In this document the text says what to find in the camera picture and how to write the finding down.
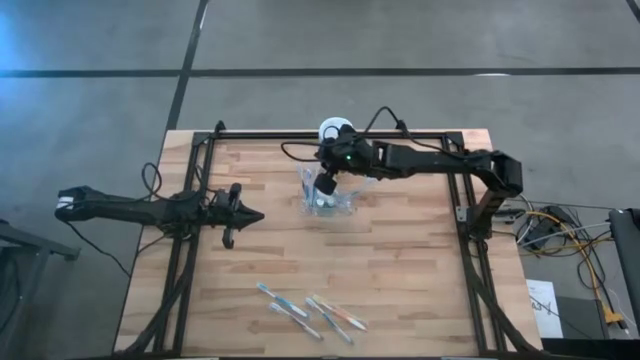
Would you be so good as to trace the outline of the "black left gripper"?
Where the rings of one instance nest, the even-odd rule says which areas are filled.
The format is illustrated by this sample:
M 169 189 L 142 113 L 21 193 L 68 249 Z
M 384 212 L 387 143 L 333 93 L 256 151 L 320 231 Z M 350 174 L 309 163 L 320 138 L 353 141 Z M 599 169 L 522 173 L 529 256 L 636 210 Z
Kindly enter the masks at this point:
M 240 193 L 242 186 L 239 183 L 233 183 L 228 190 L 222 188 L 214 191 L 212 204 L 209 206 L 210 217 L 212 220 L 211 227 L 223 226 L 222 243 L 226 249 L 234 247 L 233 235 L 240 230 L 238 210 L 240 205 Z M 251 209 L 246 205 L 240 207 L 240 212 L 246 216 L 242 220 L 242 228 L 249 227 L 264 219 L 264 214 L 260 211 Z

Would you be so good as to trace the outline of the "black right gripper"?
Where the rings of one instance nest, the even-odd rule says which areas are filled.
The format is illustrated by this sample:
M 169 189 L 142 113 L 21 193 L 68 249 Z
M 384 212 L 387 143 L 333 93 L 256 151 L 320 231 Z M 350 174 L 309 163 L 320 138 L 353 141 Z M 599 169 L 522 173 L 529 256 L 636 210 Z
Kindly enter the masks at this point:
M 339 172 L 367 175 L 372 155 L 373 148 L 364 137 L 355 131 L 341 130 L 337 138 L 323 140 L 314 154 L 323 169 L 316 176 L 314 187 L 332 195 L 337 187 L 335 176 Z

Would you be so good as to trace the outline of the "orange white toothbrush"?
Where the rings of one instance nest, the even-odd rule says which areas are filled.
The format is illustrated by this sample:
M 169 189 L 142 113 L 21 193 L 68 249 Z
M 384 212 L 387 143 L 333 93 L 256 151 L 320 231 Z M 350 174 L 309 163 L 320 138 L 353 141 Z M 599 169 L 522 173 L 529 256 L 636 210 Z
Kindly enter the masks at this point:
M 334 315 L 337 315 L 341 319 L 347 321 L 348 323 L 350 323 L 352 326 L 356 327 L 357 329 L 362 330 L 362 331 L 367 331 L 368 330 L 367 324 L 363 319 L 351 314 L 346 309 L 344 309 L 344 308 L 342 308 L 342 307 L 340 307 L 338 305 L 331 304 L 327 299 L 325 299 L 325 298 L 323 298 L 323 297 L 321 297 L 321 296 L 319 296 L 317 294 L 314 294 L 312 296 L 312 299 L 316 303 L 318 303 L 319 305 L 323 306 L 324 308 L 326 308 L 327 310 L 332 312 Z

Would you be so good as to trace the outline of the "yellow canister white lid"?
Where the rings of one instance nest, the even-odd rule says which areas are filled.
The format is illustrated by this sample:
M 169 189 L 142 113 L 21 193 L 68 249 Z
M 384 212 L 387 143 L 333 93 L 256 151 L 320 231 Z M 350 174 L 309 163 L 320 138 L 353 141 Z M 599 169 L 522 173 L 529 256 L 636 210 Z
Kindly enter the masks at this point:
M 318 129 L 319 141 L 323 142 L 326 139 L 337 139 L 343 125 L 353 126 L 348 119 L 343 117 L 330 117 L 325 119 Z

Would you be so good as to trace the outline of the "clear acrylic organizer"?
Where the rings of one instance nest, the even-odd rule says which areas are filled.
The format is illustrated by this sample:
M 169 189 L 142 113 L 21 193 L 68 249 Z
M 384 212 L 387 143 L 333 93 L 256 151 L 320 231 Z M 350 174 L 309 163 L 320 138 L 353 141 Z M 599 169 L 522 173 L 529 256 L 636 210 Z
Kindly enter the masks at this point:
M 311 169 L 315 169 L 316 170 L 316 177 L 317 175 L 320 173 L 320 169 L 315 166 L 315 167 L 304 167 L 306 169 L 311 168 Z M 370 177 L 365 177 L 364 180 L 362 182 L 360 182 L 358 184 L 357 187 L 354 187 L 352 189 L 348 189 L 348 188 L 344 188 L 344 187 L 337 187 L 332 195 L 326 195 L 322 192 L 320 192 L 316 186 L 315 186 L 315 199 L 312 203 L 309 202 L 305 202 L 303 200 L 303 195 L 302 195 L 302 188 L 301 188 L 301 200 L 300 200 L 300 210 L 302 213 L 306 214 L 306 215 L 310 215 L 310 216 L 317 216 L 317 217 L 332 217 L 332 216 L 348 216 L 351 215 L 355 208 L 354 208 L 354 202 L 355 199 L 359 196 L 361 196 L 365 190 L 371 186 L 373 183 L 375 182 L 374 178 L 370 178 Z M 325 206 L 323 208 L 319 208 L 316 205 L 316 200 L 318 198 L 321 198 L 325 201 Z M 334 207 L 328 207 L 326 204 L 326 200 L 329 198 L 333 198 L 335 200 L 335 206 Z

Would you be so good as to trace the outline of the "black power box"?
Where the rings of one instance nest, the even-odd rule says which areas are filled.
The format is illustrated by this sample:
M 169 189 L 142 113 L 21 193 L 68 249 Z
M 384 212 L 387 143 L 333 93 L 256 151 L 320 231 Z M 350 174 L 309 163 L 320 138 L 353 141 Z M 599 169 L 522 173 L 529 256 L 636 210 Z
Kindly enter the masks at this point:
M 526 240 L 533 241 L 545 235 L 549 235 L 553 230 L 554 222 L 549 219 L 543 219 L 536 224 L 528 233 Z

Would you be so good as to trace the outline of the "black metal stand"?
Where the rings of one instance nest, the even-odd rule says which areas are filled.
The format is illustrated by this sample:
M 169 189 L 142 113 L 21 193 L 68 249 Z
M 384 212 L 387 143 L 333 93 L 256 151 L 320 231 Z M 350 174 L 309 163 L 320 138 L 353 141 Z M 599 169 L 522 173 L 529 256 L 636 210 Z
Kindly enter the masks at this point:
M 22 249 L 32 256 L 30 268 L 24 271 L 20 271 L 17 261 L 13 262 L 16 302 L 7 320 L 0 325 L 0 360 L 8 360 L 23 314 L 32 303 L 49 257 L 57 254 L 65 261 L 75 261 L 80 249 L 19 230 L 5 220 L 0 220 L 0 240 L 14 244 L 13 250 Z

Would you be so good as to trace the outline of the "white paper sheet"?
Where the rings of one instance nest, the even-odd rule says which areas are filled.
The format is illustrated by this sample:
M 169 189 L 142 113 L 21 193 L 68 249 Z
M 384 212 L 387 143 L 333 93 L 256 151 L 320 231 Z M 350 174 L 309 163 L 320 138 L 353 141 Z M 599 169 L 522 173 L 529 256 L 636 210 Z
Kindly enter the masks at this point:
M 527 279 L 526 284 L 540 337 L 561 339 L 563 331 L 553 283 Z

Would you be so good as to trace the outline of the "dark grey floor mat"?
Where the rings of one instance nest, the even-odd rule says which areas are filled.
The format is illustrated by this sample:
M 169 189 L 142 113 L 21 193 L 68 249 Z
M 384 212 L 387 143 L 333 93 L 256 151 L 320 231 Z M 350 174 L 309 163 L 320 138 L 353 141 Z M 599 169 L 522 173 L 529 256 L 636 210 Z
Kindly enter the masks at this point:
M 609 339 L 600 300 L 557 297 L 556 303 L 564 339 Z

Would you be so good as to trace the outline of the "black case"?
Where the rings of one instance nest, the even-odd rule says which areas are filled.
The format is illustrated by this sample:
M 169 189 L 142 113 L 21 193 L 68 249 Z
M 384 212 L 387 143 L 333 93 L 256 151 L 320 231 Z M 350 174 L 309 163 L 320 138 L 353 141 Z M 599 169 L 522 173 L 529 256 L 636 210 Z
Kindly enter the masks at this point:
M 608 217 L 636 327 L 640 330 L 640 208 L 614 209 Z

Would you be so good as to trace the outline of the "black floor equipment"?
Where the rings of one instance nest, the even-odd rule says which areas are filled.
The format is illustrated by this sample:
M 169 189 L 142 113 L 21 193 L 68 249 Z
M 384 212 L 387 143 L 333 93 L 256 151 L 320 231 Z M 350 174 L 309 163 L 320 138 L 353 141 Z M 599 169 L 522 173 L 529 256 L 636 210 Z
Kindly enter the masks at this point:
M 606 360 L 640 360 L 640 339 L 543 338 L 543 348 L 553 354 Z

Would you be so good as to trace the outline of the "black aluminium table frame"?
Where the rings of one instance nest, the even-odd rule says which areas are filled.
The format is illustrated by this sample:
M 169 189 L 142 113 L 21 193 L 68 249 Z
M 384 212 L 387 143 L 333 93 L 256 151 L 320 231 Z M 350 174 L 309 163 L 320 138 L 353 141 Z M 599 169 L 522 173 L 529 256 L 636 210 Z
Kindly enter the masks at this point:
M 164 332 L 142 357 L 440 357 L 497 353 L 494 323 L 466 277 L 491 277 L 498 303 L 533 347 L 541 344 L 515 242 L 495 235 L 480 249 L 464 239 L 456 208 L 476 203 L 484 185 L 462 175 L 417 175 L 366 189 L 348 216 L 300 210 L 300 158 L 313 154 L 310 131 L 177 130 L 166 135 L 159 161 L 167 192 L 180 190 L 191 160 L 209 160 L 212 188 L 242 186 L 244 204 L 265 218 L 222 244 L 221 228 L 204 227 L 170 244 L 157 230 L 141 235 L 114 344 L 117 358 L 150 323 L 182 271 L 185 292 Z M 295 303 L 296 315 L 320 333 L 316 341 L 256 284 Z M 354 340 L 347 344 L 305 303 L 317 294 L 363 319 L 367 331 L 321 306 Z

